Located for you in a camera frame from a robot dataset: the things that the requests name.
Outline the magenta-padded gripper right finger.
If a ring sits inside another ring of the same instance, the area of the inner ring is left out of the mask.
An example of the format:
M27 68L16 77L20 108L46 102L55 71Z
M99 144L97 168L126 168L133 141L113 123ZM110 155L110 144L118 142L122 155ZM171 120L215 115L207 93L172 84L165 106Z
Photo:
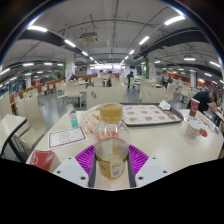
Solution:
M169 174L157 157L150 157L137 147L129 146L128 176L130 187L143 187Z

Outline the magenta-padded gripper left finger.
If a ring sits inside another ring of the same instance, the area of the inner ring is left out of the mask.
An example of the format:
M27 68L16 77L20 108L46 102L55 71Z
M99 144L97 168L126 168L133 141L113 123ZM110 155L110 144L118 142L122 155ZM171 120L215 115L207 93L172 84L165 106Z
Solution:
M96 178L94 146L87 147L75 157L66 157L53 174L78 186L93 188Z

